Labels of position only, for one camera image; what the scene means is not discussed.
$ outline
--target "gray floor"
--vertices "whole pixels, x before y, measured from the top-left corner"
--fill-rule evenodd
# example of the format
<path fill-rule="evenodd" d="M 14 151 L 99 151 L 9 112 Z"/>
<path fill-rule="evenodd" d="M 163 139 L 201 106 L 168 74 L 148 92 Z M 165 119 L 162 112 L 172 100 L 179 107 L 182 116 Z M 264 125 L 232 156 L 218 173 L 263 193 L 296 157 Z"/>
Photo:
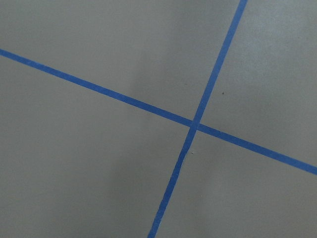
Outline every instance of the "gray floor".
<path fill-rule="evenodd" d="M 19 1 L 0 48 L 192 119 L 238 0 Z M 249 0 L 202 123 L 317 166 L 317 1 Z M 188 127 L 0 58 L 0 237 L 147 237 Z M 158 238 L 317 237 L 317 177 L 198 132 Z"/>

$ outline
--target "blue tape strip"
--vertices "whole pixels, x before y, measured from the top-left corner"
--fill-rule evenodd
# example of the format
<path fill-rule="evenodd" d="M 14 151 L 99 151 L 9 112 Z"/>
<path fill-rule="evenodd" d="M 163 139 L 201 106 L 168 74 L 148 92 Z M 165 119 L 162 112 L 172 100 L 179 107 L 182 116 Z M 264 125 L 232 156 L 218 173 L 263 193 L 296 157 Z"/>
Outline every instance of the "blue tape strip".
<path fill-rule="evenodd" d="M 221 67 L 222 67 L 222 64 L 223 64 L 223 61 L 226 57 L 226 54 L 229 50 L 229 47 L 230 47 L 230 44 L 231 44 L 231 41 L 233 39 L 233 36 L 234 36 L 234 33 L 236 32 L 237 30 L 237 27 L 238 27 L 238 24 L 239 24 L 239 21 L 241 19 L 241 16 L 242 16 L 242 13 L 244 11 L 244 8 L 247 4 L 247 0 L 240 0 L 239 2 L 239 5 L 237 7 L 237 10 L 234 14 L 234 17 L 232 19 L 232 22 L 230 24 L 230 27 L 229 27 L 229 30 L 227 32 L 227 35 L 225 37 L 225 40 L 222 44 L 222 47 L 221 47 L 221 50 L 219 52 L 219 55 L 217 57 L 217 60 L 216 60 L 216 63 L 212 69 L 212 72 L 211 72 L 211 75 L 210 75 L 210 78 L 208 80 L 208 83 L 207 83 L 207 86 L 205 88 L 205 91 L 203 93 L 203 96 L 199 102 L 199 105 L 198 105 L 198 108 L 196 110 L 196 114 L 195 114 L 195 117 L 194 117 L 194 120 L 193 120 L 193 123 L 192 125 L 190 126 L 190 129 L 188 131 L 188 134 L 186 136 L 186 139 L 185 139 L 185 142 L 184 142 L 184 145 L 182 147 L 182 150 L 179 154 L 179 157 L 178 157 L 178 160 L 176 162 L 176 165 L 174 167 L 174 170 L 173 170 L 173 173 L 171 175 L 171 178 L 168 182 L 168 185 L 167 185 L 167 188 L 165 190 L 165 193 L 164 193 L 164 196 L 163 196 L 163 199 L 159 205 L 159 208 L 158 208 L 158 211 L 156 213 L 156 216 L 154 218 L 154 221 L 153 221 L 153 224 L 152 224 L 152 227 L 151 227 L 151 230 L 148 234 L 148 238 L 154 238 L 156 236 L 156 233 L 159 229 L 159 225 L 161 223 L 161 220 L 163 218 L 163 215 L 165 213 L 165 210 L 167 208 L 167 205 L 169 203 L 169 200 L 172 196 L 172 193 L 173 193 L 173 190 L 175 188 L 175 185 L 177 183 L 177 180 L 178 180 L 178 177 L 179 177 L 179 173 L 180 173 L 180 170 L 181 170 L 181 167 L 182 167 L 182 164 L 184 162 L 184 159 L 185 159 L 185 156 L 193 142 L 193 139 L 195 137 L 195 134 L 196 134 L 196 131 L 197 131 L 197 128 L 200 124 L 200 120 L 204 114 L 204 111 L 206 109 L 206 106 L 207 106 L 207 103 L 208 103 L 208 100 L 211 96 L 211 93 L 212 93 L 212 90 L 213 90 L 213 87 L 215 85 L 215 82 L 218 78 L 218 75 L 219 75 L 219 72 L 221 70 Z"/>
<path fill-rule="evenodd" d="M 285 163 L 285 164 L 288 164 L 290 166 L 296 167 L 296 168 L 298 168 L 300 170 L 304 170 L 306 172 L 309 172 L 309 173 L 312 173 L 314 175 L 317 175 L 317 167 L 315 167 L 313 165 L 306 164 L 306 163 L 304 163 L 302 161 L 293 159 L 293 158 L 288 157 L 286 155 L 279 154 L 279 153 L 277 153 L 275 151 L 266 149 L 266 148 L 264 148 L 262 146 L 259 146 L 257 144 L 251 143 L 251 142 L 243 140 L 243 139 L 240 139 L 240 138 L 235 137 L 233 135 L 221 132 L 219 130 L 216 130 L 216 129 L 211 128 L 211 127 L 206 126 L 206 125 L 200 124 L 198 126 L 198 130 L 201 131 L 201 132 L 204 132 L 204 133 L 206 133 L 208 135 L 212 135 L 212 136 L 217 137 L 219 139 L 222 139 L 224 141 L 230 142 L 232 144 L 241 146 L 241 147 L 243 147 L 245 149 L 254 151 L 254 152 L 259 153 L 261 155 L 265 155 L 265 156 L 270 157 L 272 159 L 278 160 L 278 161 L 280 161 L 282 163 Z"/>
<path fill-rule="evenodd" d="M 159 115 L 161 117 L 167 118 L 169 120 L 178 122 L 178 123 L 180 123 L 182 125 L 190 126 L 191 123 L 192 123 L 191 120 L 186 119 L 184 117 L 181 117 L 179 115 L 176 115 L 174 113 L 165 111 L 165 110 L 163 110 L 161 108 L 152 106 L 150 104 L 147 104 L 147 103 L 141 102 L 139 100 L 136 100 L 134 98 L 125 96 L 123 94 L 117 93 L 117 92 L 112 91 L 110 89 L 101 87 L 101 86 L 99 86 L 97 84 L 94 84 L 94 83 L 85 81 L 83 79 L 77 78 L 77 77 L 72 76 L 70 74 L 67 74 L 67 73 L 64 73 L 62 71 L 56 70 L 54 68 L 48 67 L 48 66 L 46 66 L 44 64 L 37 63 L 37 62 L 32 61 L 30 59 L 26 59 L 24 57 L 15 55 L 15 54 L 10 53 L 8 51 L 0 49 L 0 55 L 4 56 L 4 57 L 7 57 L 7 58 L 9 58 L 11 60 L 26 64 L 27 66 L 30 66 L 32 68 L 36 68 L 36 69 L 38 69 L 40 71 L 43 71 L 45 73 L 49 73 L 51 75 L 57 76 L 59 78 L 62 78 L 64 80 L 67 80 L 67 81 L 70 81 L 72 83 L 78 84 L 78 85 L 83 86 L 85 88 L 91 89 L 91 90 L 96 91 L 98 93 L 101 93 L 101 94 L 107 95 L 109 97 L 115 98 L 117 100 L 120 100 L 122 102 L 128 103 L 130 105 L 133 105 L 133 106 L 135 106 L 137 108 L 143 109 L 143 110 L 148 111 L 150 113 L 154 113 L 156 115 Z"/>

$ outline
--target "gray floor section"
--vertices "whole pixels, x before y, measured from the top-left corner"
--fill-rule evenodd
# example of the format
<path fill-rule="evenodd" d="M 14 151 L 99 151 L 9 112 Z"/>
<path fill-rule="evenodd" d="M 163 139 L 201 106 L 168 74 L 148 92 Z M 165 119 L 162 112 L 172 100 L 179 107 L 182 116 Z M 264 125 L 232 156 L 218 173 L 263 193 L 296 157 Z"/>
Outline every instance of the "gray floor section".
<path fill-rule="evenodd" d="M 192 119 L 238 0 L 0 4 L 0 48 Z M 317 165 L 317 2 L 250 0 L 202 123 Z M 188 128 L 0 58 L 0 237 L 147 237 Z M 158 238 L 317 237 L 317 177 L 198 132 Z"/>

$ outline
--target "diagonal blue line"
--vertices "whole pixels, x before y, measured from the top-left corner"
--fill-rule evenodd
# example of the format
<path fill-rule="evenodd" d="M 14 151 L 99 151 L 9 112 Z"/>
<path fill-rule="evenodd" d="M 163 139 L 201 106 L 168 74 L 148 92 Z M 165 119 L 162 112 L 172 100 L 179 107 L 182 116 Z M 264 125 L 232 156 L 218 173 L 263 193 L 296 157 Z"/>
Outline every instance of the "diagonal blue line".
<path fill-rule="evenodd" d="M 301 170 L 304 170 L 306 172 L 309 172 L 309 173 L 312 173 L 314 175 L 317 175 L 317 167 L 315 167 L 313 165 L 304 163 L 302 161 L 293 159 L 293 158 L 291 158 L 289 156 L 286 156 L 286 155 L 277 153 L 275 151 L 266 149 L 266 148 L 264 148 L 262 146 L 259 146 L 257 144 L 254 144 L 252 142 L 249 142 L 249 141 L 246 141 L 246 140 L 243 140 L 243 139 L 240 139 L 238 137 L 235 137 L 233 135 L 224 133 L 222 131 L 216 130 L 216 129 L 211 128 L 211 127 L 206 126 L 206 125 L 200 124 L 198 126 L 198 130 L 201 131 L 201 132 L 204 132 L 204 133 L 206 133 L 208 135 L 212 135 L 212 136 L 215 136 L 215 137 L 217 137 L 219 139 L 222 139 L 224 141 L 230 142 L 232 144 L 241 146 L 241 147 L 243 147 L 245 149 L 254 151 L 254 152 L 259 153 L 261 155 L 265 155 L 265 156 L 267 156 L 269 158 L 278 160 L 278 161 L 280 161 L 282 163 L 288 164 L 290 166 L 293 166 L 293 167 L 296 167 L 298 169 L 301 169 Z"/>
<path fill-rule="evenodd" d="M 212 69 L 212 72 L 211 72 L 211 75 L 210 75 L 210 78 L 208 80 L 208 83 L 207 83 L 207 86 L 205 88 L 205 91 L 203 93 L 203 96 L 199 102 L 199 105 L 198 105 L 198 108 L 196 110 L 196 114 L 194 116 L 194 120 L 189 128 L 189 131 L 188 131 L 188 134 L 186 136 L 186 139 L 185 139 L 185 142 L 184 142 L 184 145 L 182 147 L 182 150 L 178 156 L 178 160 L 176 162 L 176 165 L 174 167 L 174 170 L 173 170 L 173 173 L 171 175 L 171 178 L 168 182 L 168 185 L 167 185 L 167 188 L 165 190 L 165 193 L 164 193 L 164 196 L 163 196 L 163 199 L 158 207 L 158 211 L 156 213 L 156 216 L 154 218 L 154 221 L 153 221 L 153 224 L 152 224 L 152 227 L 151 227 L 151 230 L 148 234 L 148 238 L 154 238 L 157 234 L 157 231 L 159 229 L 159 225 L 162 221 L 162 218 L 163 218 L 163 215 L 165 213 L 165 210 L 167 208 L 167 205 L 168 205 L 168 202 L 172 196 L 172 193 L 173 193 L 173 190 L 175 188 L 175 185 L 177 183 L 177 180 L 178 180 L 178 177 L 179 177 L 179 173 L 180 173 L 180 170 L 181 170 L 181 167 L 182 167 L 182 164 L 184 162 L 184 159 L 185 159 L 185 156 L 193 142 L 193 139 L 195 137 L 195 134 L 196 134 L 196 131 L 197 131 L 197 128 L 200 124 L 200 121 L 201 121 L 201 118 L 204 114 L 204 111 L 206 109 L 206 106 L 207 106 L 207 103 L 208 103 L 208 100 L 211 96 L 211 93 L 212 93 L 212 90 L 213 90 L 213 87 L 215 85 L 215 82 L 218 78 L 218 75 L 219 75 L 219 72 L 221 70 L 221 67 L 222 67 L 222 64 L 223 64 L 223 61 L 226 57 L 226 54 L 229 50 L 229 47 L 230 47 L 230 44 L 231 44 L 231 41 L 233 39 L 233 36 L 234 36 L 234 33 L 236 32 L 237 30 L 237 27 L 238 27 L 238 24 L 239 24 L 239 21 L 241 19 L 241 16 L 242 16 L 242 13 L 245 9 L 245 6 L 247 4 L 247 0 L 240 0 L 239 4 L 238 4 L 238 7 L 237 7 L 237 10 L 233 16 L 233 19 L 232 19 L 232 22 L 230 24 L 230 27 L 229 27 L 229 30 L 227 32 L 227 35 L 225 37 L 225 40 L 222 44 L 222 47 L 221 47 L 221 50 L 219 52 L 219 55 L 217 57 L 217 60 L 216 60 L 216 63 Z"/>
<path fill-rule="evenodd" d="M 165 111 L 165 110 L 163 110 L 161 108 L 152 106 L 150 104 L 141 102 L 141 101 L 136 100 L 134 98 L 131 98 L 131 97 L 125 96 L 123 94 L 117 93 L 115 91 L 112 91 L 110 89 L 104 88 L 104 87 L 99 86 L 97 84 L 94 84 L 94 83 L 88 82 L 86 80 L 77 78 L 77 77 L 75 77 L 73 75 L 64 73 L 62 71 L 59 71 L 59 70 L 51 68 L 51 67 L 48 67 L 48 66 L 46 66 L 44 64 L 37 63 L 37 62 L 35 62 L 33 60 L 30 60 L 30 59 L 15 55 L 15 54 L 13 54 L 11 52 L 8 52 L 8 51 L 0 49 L 0 55 L 4 56 L 4 57 L 7 57 L 7 58 L 9 58 L 11 60 L 26 64 L 27 66 L 30 66 L 32 68 L 36 68 L 36 69 L 38 69 L 40 71 L 43 71 L 45 73 L 49 73 L 51 75 L 54 75 L 54 76 L 57 76 L 59 78 L 65 79 L 65 80 L 70 81 L 72 83 L 78 84 L 78 85 L 83 86 L 85 88 L 89 88 L 89 89 L 91 89 L 93 91 L 96 91 L 98 93 L 101 93 L 101 94 L 107 95 L 109 97 L 115 98 L 115 99 L 117 99 L 119 101 L 128 103 L 128 104 L 133 105 L 133 106 L 135 106 L 137 108 L 143 109 L 145 111 L 154 113 L 154 114 L 159 115 L 161 117 L 164 117 L 164 118 L 170 119 L 172 121 L 178 122 L 180 124 L 183 124 L 183 125 L 186 125 L 186 126 L 190 126 L 191 123 L 192 123 L 192 121 L 187 119 L 187 118 L 181 117 L 181 116 L 176 115 L 174 113 Z"/>

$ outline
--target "blue line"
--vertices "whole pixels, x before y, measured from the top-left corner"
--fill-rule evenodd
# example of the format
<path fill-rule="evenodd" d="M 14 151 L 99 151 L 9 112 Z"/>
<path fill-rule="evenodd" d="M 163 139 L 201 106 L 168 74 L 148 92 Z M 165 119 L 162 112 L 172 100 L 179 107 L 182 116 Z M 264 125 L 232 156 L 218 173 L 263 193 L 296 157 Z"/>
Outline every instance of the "blue line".
<path fill-rule="evenodd" d="M 169 120 L 178 122 L 178 123 L 180 123 L 182 125 L 190 126 L 191 123 L 192 123 L 192 121 L 187 119 L 187 118 L 181 117 L 181 116 L 176 115 L 174 113 L 165 111 L 165 110 L 163 110 L 161 108 L 152 106 L 150 104 L 141 102 L 141 101 L 136 100 L 134 98 L 131 98 L 131 97 L 125 96 L 123 94 L 117 93 L 117 92 L 112 91 L 110 89 L 101 87 L 101 86 L 99 86 L 97 84 L 94 84 L 94 83 L 85 81 L 83 79 L 77 78 L 77 77 L 75 77 L 73 75 L 64 73 L 62 71 L 59 71 L 59 70 L 51 68 L 51 67 L 48 67 L 48 66 L 46 66 L 44 64 L 37 63 L 37 62 L 35 62 L 33 60 L 30 60 L 30 59 L 15 55 L 15 54 L 10 53 L 8 51 L 0 49 L 0 55 L 4 56 L 4 57 L 7 57 L 7 58 L 9 58 L 11 60 L 23 63 L 23 64 L 25 64 L 27 66 L 32 67 L 32 68 L 36 68 L 36 69 L 38 69 L 40 71 L 43 71 L 45 73 L 49 73 L 51 75 L 54 75 L 54 76 L 57 76 L 59 78 L 65 79 L 65 80 L 70 81 L 72 83 L 78 84 L 78 85 L 83 86 L 85 88 L 91 89 L 91 90 L 96 91 L 98 93 L 101 93 L 101 94 L 107 95 L 109 97 L 115 98 L 117 100 L 120 100 L 122 102 L 128 103 L 130 105 L 133 105 L 133 106 L 135 106 L 137 108 L 143 109 L 143 110 L 148 111 L 150 113 L 154 113 L 156 115 L 159 115 L 161 117 L 167 118 Z"/>
<path fill-rule="evenodd" d="M 151 230 L 148 234 L 148 238 L 154 238 L 157 234 L 157 231 L 159 229 L 159 225 L 162 221 L 162 218 L 163 218 L 163 215 L 165 213 L 165 210 L 167 208 L 167 205 L 169 203 L 169 200 L 172 196 L 172 193 L 173 193 L 173 190 L 175 188 L 175 185 L 177 183 L 177 180 L 178 180 L 178 177 L 179 177 L 179 173 L 180 173 L 180 170 L 181 170 L 181 167 L 182 167 L 182 164 L 184 162 L 184 159 L 185 159 L 185 156 L 193 142 L 193 139 L 195 137 L 195 134 L 196 134 L 196 131 L 197 131 L 197 128 L 198 126 L 200 125 L 200 121 L 201 121 L 201 118 L 204 114 L 204 111 L 206 109 L 206 106 L 207 106 L 207 103 L 208 103 L 208 100 L 211 96 L 211 93 L 212 93 L 212 90 L 213 90 L 213 87 L 215 85 L 215 82 L 218 78 L 218 75 L 219 75 L 219 72 L 221 70 L 221 67 L 222 67 L 222 64 L 224 62 L 224 59 L 226 57 L 226 54 L 229 50 L 229 47 L 230 47 L 230 44 L 231 44 L 231 41 L 233 39 L 233 36 L 234 36 L 234 33 L 236 32 L 237 30 L 237 27 L 238 27 L 238 24 L 239 24 L 239 21 L 241 19 L 241 16 L 242 16 L 242 13 L 244 11 L 244 8 L 247 4 L 247 0 L 240 0 L 239 2 L 239 5 L 237 7 L 237 10 L 234 14 L 234 17 L 232 19 L 232 22 L 230 24 L 230 27 L 229 27 L 229 30 L 227 32 L 227 35 L 225 37 L 225 40 L 222 44 L 222 47 L 221 47 L 221 50 L 219 52 L 219 55 L 217 57 L 217 60 L 216 60 L 216 63 L 212 69 L 212 72 L 211 72 L 211 75 L 210 75 L 210 78 L 208 80 L 208 83 L 207 83 L 207 86 L 205 88 L 205 91 L 203 93 L 203 96 L 199 102 L 199 105 L 198 105 L 198 108 L 196 110 L 196 114 L 195 114 L 195 117 L 194 117 L 194 120 L 193 120 L 193 123 L 191 124 L 190 128 L 189 128 L 189 131 L 188 131 L 188 134 L 186 136 L 186 139 L 185 139 L 185 142 L 184 142 L 184 145 L 182 147 L 182 150 L 178 156 L 178 160 L 176 162 L 176 165 L 174 167 L 174 170 L 173 170 L 173 173 L 171 175 L 171 178 L 168 182 L 168 185 L 167 185 L 167 188 L 165 190 L 165 193 L 164 193 L 164 196 L 163 196 L 163 199 L 159 205 L 159 208 L 158 208 L 158 211 L 156 213 L 156 216 L 154 218 L 154 221 L 153 221 L 153 224 L 152 224 L 152 227 L 151 227 Z"/>
<path fill-rule="evenodd" d="M 296 167 L 296 168 L 298 168 L 300 170 L 304 170 L 306 172 L 309 172 L 309 173 L 312 173 L 314 175 L 317 175 L 317 167 L 315 167 L 313 165 L 310 165 L 310 164 L 304 163 L 302 161 L 293 159 L 293 158 L 288 157 L 288 156 L 283 155 L 283 154 L 279 154 L 279 153 L 277 153 L 275 151 L 266 149 L 266 148 L 264 148 L 262 146 L 259 146 L 257 144 L 254 144 L 252 142 L 249 142 L 249 141 L 246 141 L 246 140 L 243 140 L 243 139 L 240 139 L 238 137 L 235 137 L 233 135 L 224 133 L 222 131 L 216 130 L 216 129 L 211 128 L 211 127 L 206 126 L 206 125 L 200 124 L 198 126 L 198 130 L 201 131 L 201 132 L 204 132 L 204 133 L 206 133 L 208 135 L 212 135 L 212 136 L 217 137 L 219 139 L 222 139 L 224 141 L 230 142 L 232 144 L 241 146 L 241 147 L 243 147 L 245 149 L 254 151 L 254 152 L 258 153 L 258 154 L 267 156 L 269 158 L 278 160 L 278 161 L 280 161 L 282 163 L 285 163 L 285 164 L 288 164 L 290 166 Z"/>

